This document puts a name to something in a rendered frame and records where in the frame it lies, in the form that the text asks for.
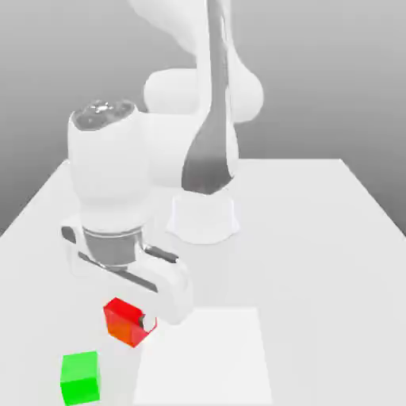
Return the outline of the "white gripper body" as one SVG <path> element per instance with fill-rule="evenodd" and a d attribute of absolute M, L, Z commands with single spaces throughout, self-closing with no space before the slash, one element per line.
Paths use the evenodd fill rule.
<path fill-rule="evenodd" d="M 193 284 L 185 263 L 146 243 L 141 225 L 96 230 L 74 215 L 62 222 L 60 234 L 69 271 L 105 296 L 169 324 L 180 324 L 193 311 Z"/>

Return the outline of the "small red cube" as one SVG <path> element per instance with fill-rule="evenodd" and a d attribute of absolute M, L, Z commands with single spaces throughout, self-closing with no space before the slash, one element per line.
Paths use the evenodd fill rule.
<path fill-rule="evenodd" d="M 137 347 L 157 327 L 157 319 L 117 297 L 104 307 L 108 333 L 119 341 Z"/>

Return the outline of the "small green cube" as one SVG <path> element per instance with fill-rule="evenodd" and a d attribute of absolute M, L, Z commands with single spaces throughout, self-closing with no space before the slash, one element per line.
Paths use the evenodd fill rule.
<path fill-rule="evenodd" d="M 98 353 L 87 351 L 65 354 L 59 385 L 66 406 L 91 403 L 101 399 L 101 375 Z"/>

